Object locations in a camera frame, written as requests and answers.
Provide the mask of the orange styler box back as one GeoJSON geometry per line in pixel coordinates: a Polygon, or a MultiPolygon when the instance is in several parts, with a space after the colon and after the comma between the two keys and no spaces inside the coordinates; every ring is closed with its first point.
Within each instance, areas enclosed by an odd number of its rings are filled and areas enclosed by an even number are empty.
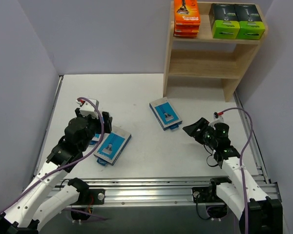
{"type": "Polygon", "coordinates": [[[201,17],[196,0],[174,0],[174,22],[176,25],[199,26],[201,17]]]}

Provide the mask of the black green GilletteLabs box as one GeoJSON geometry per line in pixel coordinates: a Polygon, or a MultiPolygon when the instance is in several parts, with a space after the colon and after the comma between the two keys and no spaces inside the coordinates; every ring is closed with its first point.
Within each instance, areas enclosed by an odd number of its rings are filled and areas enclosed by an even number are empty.
{"type": "Polygon", "coordinates": [[[234,5],[240,30],[237,39],[260,40],[265,32],[265,25],[255,4],[234,5]]]}
{"type": "Polygon", "coordinates": [[[240,24],[234,4],[212,3],[209,21],[214,39],[236,39],[240,24]]]}

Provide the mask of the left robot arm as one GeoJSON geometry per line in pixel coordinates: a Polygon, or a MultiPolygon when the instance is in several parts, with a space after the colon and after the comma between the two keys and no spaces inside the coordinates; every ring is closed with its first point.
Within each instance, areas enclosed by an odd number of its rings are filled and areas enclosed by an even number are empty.
{"type": "Polygon", "coordinates": [[[83,153],[96,134],[110,133],[112,117],[108,112],[82,114],[75,110],[64,135],[22,194],[0,211],[0,234],[37,234],[42,227],[67,206],[84,204],[90,199],[89,185],[73,178],[53,197],[55,186],[84,158],[83,153]]]}

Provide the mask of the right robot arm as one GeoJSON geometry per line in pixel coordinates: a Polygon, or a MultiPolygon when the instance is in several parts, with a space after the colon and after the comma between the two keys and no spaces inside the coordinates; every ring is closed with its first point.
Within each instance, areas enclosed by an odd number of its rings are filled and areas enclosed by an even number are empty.
{"type": "Polygon", "coordinates": [[[242,154],[231,144],[229,126],[221,118],[209,122],[200,118],[183,127],[196,142],[212,150],[212,156],[225,177],[210,180],[207,197],[223,201],[239,220],[242,234],[281,234],[283,207],[254,180],[243,164],[242,154]]]}

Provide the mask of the orange Gillette Fusion5 box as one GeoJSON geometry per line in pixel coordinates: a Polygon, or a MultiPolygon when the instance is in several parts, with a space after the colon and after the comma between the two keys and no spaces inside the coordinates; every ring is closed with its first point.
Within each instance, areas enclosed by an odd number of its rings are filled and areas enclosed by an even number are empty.
{"type": "Polygon", "coordinates": [[[174,26],[174,31],[176,33],[192,33],[196,34],[199,32],[199,25],[178,25],[174,26]]]}

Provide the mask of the orange styler box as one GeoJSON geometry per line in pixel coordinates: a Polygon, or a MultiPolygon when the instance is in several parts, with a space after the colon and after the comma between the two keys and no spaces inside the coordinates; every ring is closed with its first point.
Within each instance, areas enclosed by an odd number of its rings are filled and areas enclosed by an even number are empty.
{"type": "Polygon", "coordinates": [[[198,35],[198,33],[174,32],[174,36],[177,38],[193,39],[193,38],[196,38],[197,35],[198,35]]]}
{"type": "Polygon", "coordinates": [[[201,17],[196,0],[174,0],[174,22],[176,25],[199,26],[201,17]]]}

